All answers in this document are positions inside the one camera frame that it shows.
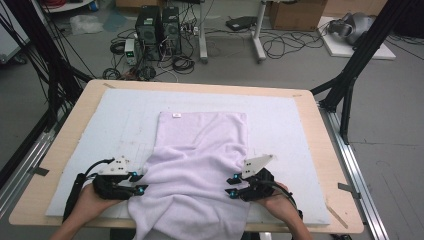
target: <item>white towel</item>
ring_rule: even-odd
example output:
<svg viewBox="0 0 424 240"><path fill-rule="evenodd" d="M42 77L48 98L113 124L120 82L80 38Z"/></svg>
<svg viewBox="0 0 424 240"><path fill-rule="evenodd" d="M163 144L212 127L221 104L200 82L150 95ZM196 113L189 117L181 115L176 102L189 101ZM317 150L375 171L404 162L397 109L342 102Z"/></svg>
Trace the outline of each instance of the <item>white towel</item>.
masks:
<svg viewBox="0 0 424 240"><path fill-rule="evenodd" d="M225 189L246 154L246 114L161 113L139 182L149 187L128 203L135 239L240 239L249 203Z"/></svg>

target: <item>gray floor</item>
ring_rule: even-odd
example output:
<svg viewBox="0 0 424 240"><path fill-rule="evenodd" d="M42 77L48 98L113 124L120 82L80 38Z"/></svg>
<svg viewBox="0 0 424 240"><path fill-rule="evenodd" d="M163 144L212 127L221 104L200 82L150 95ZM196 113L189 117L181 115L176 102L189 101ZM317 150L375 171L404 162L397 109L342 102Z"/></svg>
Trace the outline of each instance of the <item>gray floor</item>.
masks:
<svg viewBox="0 0 424 240"><path fill-rule="evenodd" d="M71 11L57 17L66 21L76 14L91 14L85 9ZM101 22L109 18L108 11L100 11ZM218 18L206 20L208 26L225 29ZM110 40L118 32L134 26L126 21L116 32L101 32L69 36L69 41L96 76L110 67ZM209 63L198 61L189 75L177 75L178 82L219 84L272 88L312 89L337 76L348 59L330 57L325 47L304 48L282 59L267 59L257 64L256 54L248 35L210 35ZM411 54L387 46L397 56L395 61L372 60L360 75L353 96L349 138L359 166L368 183L388 235L391 239L421 239L424 234L424 62ZM414 54L424 57L424 46L396 43ZM73 65L85 68L70 54ZM171 74L163 74L156 81L175 82ZM321 100L325 95L316 96ZM8 65L0 68L0 167L10 158L46 109L45 98L31 65ZM1 239L46 239L53 227L21 227L8 223L10 210L0 216ZM316 239L331 239L315 234ZM76 239L108 239L105 229L84 229ZM371 239L365 231L352 235L353 239ZM274 234L273 239L290 239L285 234Z"/></svg>

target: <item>cardboard box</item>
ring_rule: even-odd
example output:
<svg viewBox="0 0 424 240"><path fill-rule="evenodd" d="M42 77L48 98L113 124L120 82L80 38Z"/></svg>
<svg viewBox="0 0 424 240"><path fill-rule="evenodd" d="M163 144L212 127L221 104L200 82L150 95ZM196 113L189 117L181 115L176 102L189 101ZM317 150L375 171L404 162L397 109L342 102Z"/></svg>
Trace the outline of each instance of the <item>cardboard box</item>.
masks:
<svg viewBox="0 0 424 240"><path fill-rule="evenodd" d="M269 20L273 29L315 31L327 0L301 0L295 4L272 3Z"/></svg>
<svg viewBox="0 0 424 240"><path fill-rule="evenodd" d="M116 0L116 7L125 11L139 11L143 5L163 7L164 0Z"/></svg>
<svg viewBox="0 0 424 240"><path fill-rule="evenodd" d="M377 16L386 2L387 0L328 0L323 16L343 17L348 12Z"/></svg>

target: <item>hand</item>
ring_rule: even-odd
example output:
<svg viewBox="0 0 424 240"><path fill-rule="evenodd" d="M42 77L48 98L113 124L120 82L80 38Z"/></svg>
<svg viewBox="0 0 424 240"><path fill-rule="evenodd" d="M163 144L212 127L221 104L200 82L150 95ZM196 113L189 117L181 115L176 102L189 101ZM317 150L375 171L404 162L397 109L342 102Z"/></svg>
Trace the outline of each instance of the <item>hand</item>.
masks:
<svg viewBox="0 0 424 240"><path fill-rule="evenodd" d="M98 217L107 208L120 203L122 200L105 200L94 192L93 184L85 186L72 210L71 215L50 237L50 240L72 239L86 223Z"/></svg>
<svg viewBox="0 0 424 240"><path fill-rule="evenodd" d="M286 185L279 182L276 183L288 191ZM299 217L297 210L291 204L289 199L284 195L281 195L280 192L274 191L272 196L257 200L256 202L264 206L274 217L284 221L293 235L293 239L312 239L311 234L302 219Z"/></svg>

